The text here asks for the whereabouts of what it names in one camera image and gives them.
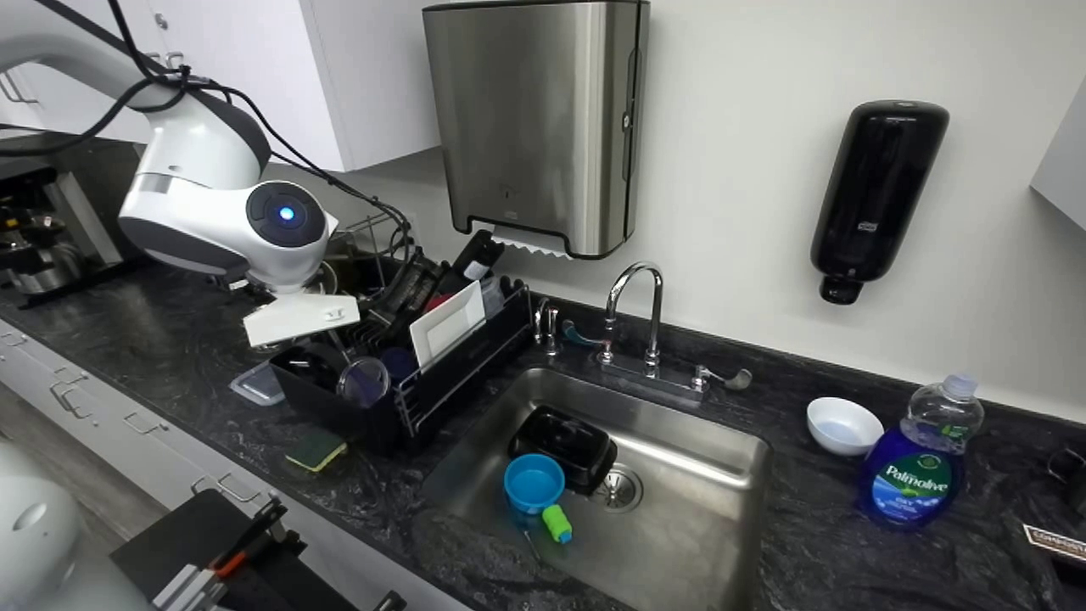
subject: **countertop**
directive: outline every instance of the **countertop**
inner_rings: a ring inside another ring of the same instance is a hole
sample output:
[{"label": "countertop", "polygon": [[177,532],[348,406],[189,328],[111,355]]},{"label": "countertop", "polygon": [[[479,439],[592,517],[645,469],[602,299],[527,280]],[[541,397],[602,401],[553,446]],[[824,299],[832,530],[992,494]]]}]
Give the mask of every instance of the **countertop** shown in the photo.
[{"label": "countertop", "polygon": [[[308,424],[290,405],[260,410],[228,385],[267,355],[248,349],[245,311],[238,294],[159,264],[33,310],[16,310],[16,294],[0,299],[0,315],[16,328],[471,607],[622,607],[541,568],[524,547],[479,535],[421,500],[421,483],[457,431],[515,371],[541,364],[538,349],[498,371],[426,451],[393,458],[352,451],[314,479],[282,458]],[[1055,571],[1025,547],[1022,520],[1086,532],[1047,476],[1047,460],[1061,446],[1086,446],[1086,428],[987,405],[987,424],[966,458],[966,489],[954,509],[919,532],[888,532],[857,506],[863,465],[824,455],[806,428],[806,406],[810,397],[837,393],[893,424],[912,382],[684,328],[665,328],[661,341],[724,374],[753,371],[750,391],[714,391],[698,410],[770,443],[753,607],[1061,607]]]}]

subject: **soap dispenser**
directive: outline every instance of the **soap dispenser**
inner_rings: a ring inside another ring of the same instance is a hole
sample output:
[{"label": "soap dispenser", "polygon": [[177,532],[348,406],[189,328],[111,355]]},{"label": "soap dispenser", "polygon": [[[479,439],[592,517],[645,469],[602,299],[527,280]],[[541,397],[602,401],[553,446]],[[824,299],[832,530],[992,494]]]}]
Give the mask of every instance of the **soap dispenser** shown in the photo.
[{"label": "soap dispenser", "polygon": [[850,117],[815,230],[823,299],[851,305],[893,264],[949,116],[922,102],[869,102]]}]

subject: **sink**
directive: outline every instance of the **sink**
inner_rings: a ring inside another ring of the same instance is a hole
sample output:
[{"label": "sink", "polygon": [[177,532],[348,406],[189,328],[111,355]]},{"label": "sink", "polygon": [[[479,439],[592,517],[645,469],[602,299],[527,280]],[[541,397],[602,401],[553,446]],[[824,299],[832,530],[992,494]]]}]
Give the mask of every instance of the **sink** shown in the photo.
[{"label": "sink", "polygon": [[[542,405],[619,443],[604,484],[559,501],[574,522],[570,547],[519,532],[501,494],[506,443]],[[753,433],[538,365],[466,431],[426,483],[426,500],[631,607],[750,607],[765,465],[767,443]]]}]

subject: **white wall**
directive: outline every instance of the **white wall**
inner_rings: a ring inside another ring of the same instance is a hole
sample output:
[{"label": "white wall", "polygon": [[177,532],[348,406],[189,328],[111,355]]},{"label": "white wall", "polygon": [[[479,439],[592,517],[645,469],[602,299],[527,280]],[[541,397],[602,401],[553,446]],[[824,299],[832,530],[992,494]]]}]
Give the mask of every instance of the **white wall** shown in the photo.
[{"label": "white wall", "polygon": [[[1084,0],[652,10],[638,235],[599,264],[506,267],[602,303],[619,267],[655,260],[677,325],[905,379],[966,371],[993,401],[1086,419],[1086,235],[1030,193],[1086,73]],[[809,248],[828,170],[850,113],[888,95],[949,107],[949,133],[888,274],[851,310],[824,305]],[[401,204],[435,253],[457,252],[435,153],[355,183]]]}]

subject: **dish soap bottle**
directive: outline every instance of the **dish soap bottle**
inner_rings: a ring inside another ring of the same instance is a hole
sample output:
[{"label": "dish soap bottle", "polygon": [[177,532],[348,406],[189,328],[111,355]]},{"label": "dish soap bottle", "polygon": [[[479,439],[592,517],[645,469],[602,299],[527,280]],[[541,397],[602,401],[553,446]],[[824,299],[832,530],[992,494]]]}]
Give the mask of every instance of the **dish soap bottle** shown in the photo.
[{"label": "dish soap bottle", "polygon": [[986,424],[975,391],[966,375],[919,385],[901,428],[878,439],[863,470],[863,506],[878,522],[919,530],[954,501],[966,442]]}]

